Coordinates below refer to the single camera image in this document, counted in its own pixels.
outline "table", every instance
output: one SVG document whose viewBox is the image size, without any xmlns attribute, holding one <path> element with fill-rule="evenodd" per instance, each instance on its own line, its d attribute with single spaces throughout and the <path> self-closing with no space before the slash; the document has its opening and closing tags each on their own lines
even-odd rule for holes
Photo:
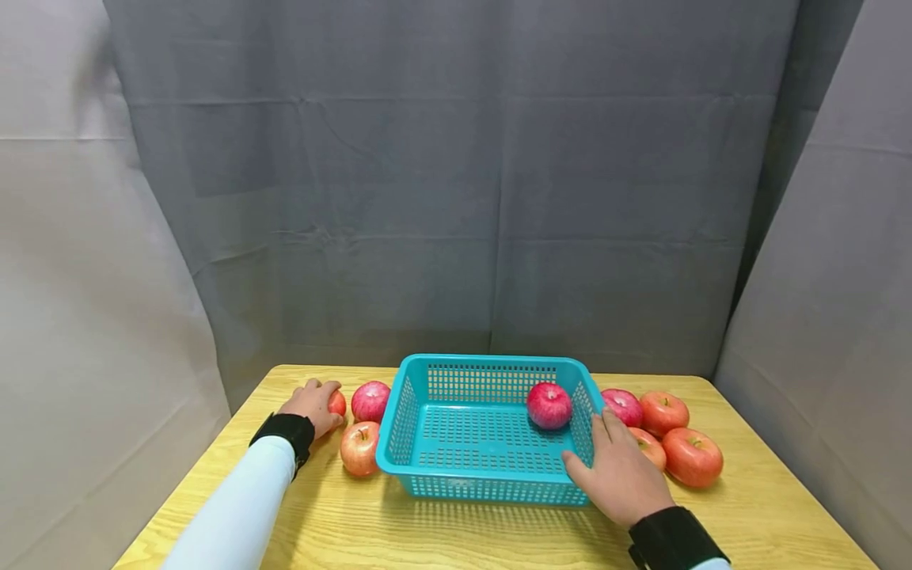
<svg viewBox="0 0 912 570">
<path fill-rule="evenodd" d="M 181 530 L 244 455 L 269 412 L 308 378 L 338 380 L 349 403 L 368 380 L 391 384 L 394 368 L 280 366 L 264 378 L 115 568 L 158 567 Z M 690 426 L 725 455 L 721 479 L 705 491 L 671 484 L 731 558 L 747 570 L 875 568 L 712 385 L 696 377 L 594 374 L 601 389 L 670 391 L 690 408 Z M 417 500 L 380 473 L 347 475 L 341 430 L 315 444 L 292 482 L 263 568 L 633 568 L 627 534 L 591 505 L 547 508 L 508 503 Z"/>
</svg>

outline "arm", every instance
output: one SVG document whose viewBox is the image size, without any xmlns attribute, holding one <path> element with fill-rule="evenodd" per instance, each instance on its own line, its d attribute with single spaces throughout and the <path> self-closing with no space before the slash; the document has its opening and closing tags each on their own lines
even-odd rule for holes
<svg viewBox="0 0 912 570">
<path fill-rule="evenodd" d="M 593 504 L 629 530 L 630 556 L 651 570 L 728 570 L 728 558 L 690 511 L 671 499 L 665 477 L 608 406 L 592 417 L 595 458 L 564 452 L 567 474 Z"/>
<path fill-rule="evenodd" d="M 342 424 L 341 416 L 327 410 L 329 397 L 338 388 L 338 382 L 321 386 L 311 379 L 295 390 L 278 413 L 303 418 L 300 423 L 306 430 L 295 441 L 301 453 L 295 453 L 295 446 L 285 437 L 254 437 L 241 461 L 181 534 L 162 568 L 259 568 L 285 489 L 299 464 L 306 461 L 306 448 Z"/>
<path fill-rule="evenodd" d="M 258 568 L 285 488 L 295 474 L 295 450 L 270 435 L 257 440 L 181 534 L 162 568 Z"/>
</svg>

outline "white sleeve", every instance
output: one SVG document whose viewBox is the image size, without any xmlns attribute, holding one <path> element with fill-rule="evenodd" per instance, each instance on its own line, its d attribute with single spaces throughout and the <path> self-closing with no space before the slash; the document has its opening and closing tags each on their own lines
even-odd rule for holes
<svg viewBox="0 0 912 570">
<path fill-rule="evenodd" d="M 690 570 L 731 570 L 731 566 L 725 562 L 725 558 L 710 558 L 706 562 L 701 562 L 690 568 Z"/>
<path fill-rule="evenodd" d="M 257 440 L 184 529 L 162 568 L 259 568 L 294 476 L 295 450 L 288 440 Z"/>
</svg>

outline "basket rim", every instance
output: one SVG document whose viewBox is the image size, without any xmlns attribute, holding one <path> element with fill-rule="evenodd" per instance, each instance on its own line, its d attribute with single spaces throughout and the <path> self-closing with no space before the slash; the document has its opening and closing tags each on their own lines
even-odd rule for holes
<svg viewBox="0 0 912 570">
<path fill-rule="evenodd" d="M 423 477 L 439 477 L 443 479 L 473 479 L 473 480 L 489 480 L 489 481 L 504 481 L 504 482 L 521 482 L 521 483 L 546 483 L 546 484 L 565 484 L 565 485 L 576 485 L 570 479 L 566 473 L 530 473 L 530 472 L 508 472 L 508 471 L 482 471 L 474 469 L 465 469 L 465 470 L 453 470 L 450 472 L 441 472 L 440 468 L 430 467 L 430 466 L 420 466 L 420 465 L 397 465 L 387 461 L 386 449 L 389 445 L 389 433 L 391 430 L 385 429 L 385 424 L 387 424 L 388 419 L 391 425 L 393 418 L 396 417 L 396 412 L 399 409 L 399 400 L 402 392 L 402 380 L 405 378 L 405 370 L 409 367 L 414 360 L 423 360 L 433 358 L 435 360 L 452 360 L 452 361 L 461 361 L 465 358 L 472 358 L 476 360 L 488 360 L 492 363 L 503 363 L 505 366 L 535 366 L 535 363 L 539 365 L 554 364 L 555 362 L 561 362 L 569 364 L 582 372 L 583 384 L 586 386 L 586 393 L 589 395 L 589 398 L 596 404 L 596 413 L 600 413 L 601 409 L 605 406 L 605 401 L 602 399 L 602 394 L 598 390 L 598 386 L 595 381 L 592 380 L 592 375 L 589 372 L 589 369 L 586 368 L 579 360 L 569 357 L 526 357 L 526 356 L 510 356 L 510 355 L 474 355 L 474 354 L 435 354 L 435 353 L 418 353 L 412 354 L 402 359 L 402 362 L 399 364 L 399 370 L 396 372 L 396 377 L 393 379 L 392 391 L 389 393 L 389 404 L 387 409 L 383 414 L 383 421 L 380 423 L 380 439 L 377 444 L 377 453 L 375 459 L 377 461 L 377 466 L 381 471 L 388 473 L 390 475 L 405 475 L 405 476 L 423 476 Z M 517 360 L 522 360 L 524 364 L 517 364 Z"/>
</svg>

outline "basket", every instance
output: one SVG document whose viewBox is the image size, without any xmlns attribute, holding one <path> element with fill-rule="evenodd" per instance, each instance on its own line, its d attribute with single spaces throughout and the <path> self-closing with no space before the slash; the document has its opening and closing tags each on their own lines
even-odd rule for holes
<svg viewBox="0 0 912 570">
<path fill-rule="evenodd" d="M 526 395 L 539 382 L 570 395 L 569 426 L 545 431 L 529 420 Z M 561 451 L 592 464 L 590 418 L 603 405 L 571 358 L 412 355 L 393 382 L 377 464 L 420 497 L 583 505 Z"/>
</svg>

